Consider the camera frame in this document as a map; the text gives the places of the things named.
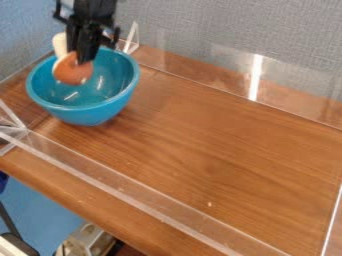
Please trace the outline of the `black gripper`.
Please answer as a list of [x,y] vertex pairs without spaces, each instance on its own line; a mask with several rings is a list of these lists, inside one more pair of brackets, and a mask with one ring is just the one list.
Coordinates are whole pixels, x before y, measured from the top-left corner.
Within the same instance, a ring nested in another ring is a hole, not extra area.
[[53,18],[67,25],[67,52],[75,52],[77,63],[85,64],[96,58],[100,41],[108,48],[117,48],[117,0],[55,0],[55,3]]

